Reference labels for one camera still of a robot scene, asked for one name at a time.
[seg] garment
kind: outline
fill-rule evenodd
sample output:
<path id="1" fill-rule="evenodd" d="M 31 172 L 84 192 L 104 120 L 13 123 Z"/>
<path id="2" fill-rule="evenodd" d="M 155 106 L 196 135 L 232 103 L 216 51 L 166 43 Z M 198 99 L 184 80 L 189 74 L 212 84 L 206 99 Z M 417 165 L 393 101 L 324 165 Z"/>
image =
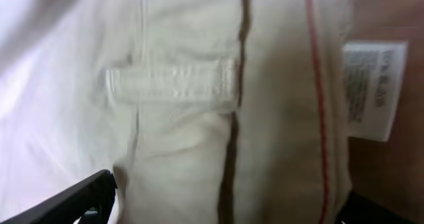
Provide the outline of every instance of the garment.
<path id="1" fill-rule="evenodd" d="M 11 1 L 0 220 L 107 168 L 121 223 L 217 223 L 238 123 L 235 222 L 331 222 L 348 191 L 340 1 Z"/>

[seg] seam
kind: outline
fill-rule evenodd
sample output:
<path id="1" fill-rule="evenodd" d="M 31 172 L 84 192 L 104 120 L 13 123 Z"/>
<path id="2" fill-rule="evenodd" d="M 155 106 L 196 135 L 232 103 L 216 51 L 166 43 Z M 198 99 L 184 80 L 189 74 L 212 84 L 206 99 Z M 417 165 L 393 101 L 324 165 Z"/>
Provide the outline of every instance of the seam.
<path id="1" fill-rule="evenodd" d="M 321 210 L 321 216 L 319 218 L 319 224 L 325 222 L 327 216 L 328 205 L 329 205 L 329 174 L 328 174 L 328 160 L 327 160 L 327 127 L 325 122 L 325 98 L 323 91 L 323 80 L 320 71 L 321 61 L 319 57 L 318 47 L 318 36 L 317 28 L 315 27 L 315 13 L 314 13 L 314 0 L 305 0 L 307 22 L 309 29 L 309 36 L 311 37 L 311 53 L 313 71 L 315 74 L 315 87 L 317 90 L 318 99 L 318 112 L 319 112 L 319 130 L 321 136 L 321 161 L 322 161 L 322 175 L 323 175 L 323 206 Z"/>

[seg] beige pants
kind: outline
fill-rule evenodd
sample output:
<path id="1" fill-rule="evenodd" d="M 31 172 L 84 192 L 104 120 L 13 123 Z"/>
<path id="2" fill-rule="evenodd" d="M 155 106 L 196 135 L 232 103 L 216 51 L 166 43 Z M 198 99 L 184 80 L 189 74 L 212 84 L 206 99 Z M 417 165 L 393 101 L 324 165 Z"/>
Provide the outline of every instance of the beige pants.
<path id="1" fill-rule="evenodd" d="M 332 223 L 348 0 L 0 1 L 0 220 L 108 168 L 120 222 L 217 223 L 233 140 L 235 223 Z"/>

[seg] beige fabric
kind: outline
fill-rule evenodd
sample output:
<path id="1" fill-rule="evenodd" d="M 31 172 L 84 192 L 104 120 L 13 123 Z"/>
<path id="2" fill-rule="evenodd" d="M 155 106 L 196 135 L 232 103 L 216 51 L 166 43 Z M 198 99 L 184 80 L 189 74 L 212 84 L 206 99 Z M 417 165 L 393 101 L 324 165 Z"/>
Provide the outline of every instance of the beige fabric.
<path id="1" fill-rule="evenodd" d="M 331 222 L 348 190 L 336 0 L 314 0 L 323 116 L 306 0 L 19 1 L 0 13 L 0 220 L 108 168 L 120 222 L 216 223 L 237 112 L 236 223 L 319 222 L 320 121 Z"/>

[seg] clothing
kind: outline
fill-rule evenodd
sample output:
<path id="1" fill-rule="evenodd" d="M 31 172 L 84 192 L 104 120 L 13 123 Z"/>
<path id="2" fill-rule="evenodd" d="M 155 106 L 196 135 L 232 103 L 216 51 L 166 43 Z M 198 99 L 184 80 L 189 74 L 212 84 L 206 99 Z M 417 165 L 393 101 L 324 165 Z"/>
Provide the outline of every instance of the clothing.
<path id="1" fill-rule="evenodd" d="M 121 223 L 217 223 L 237 122 L 235 222 L 332 221 L 349 189 L 346 0 L 12 1 L 0 220 L 108 168 Z"/>

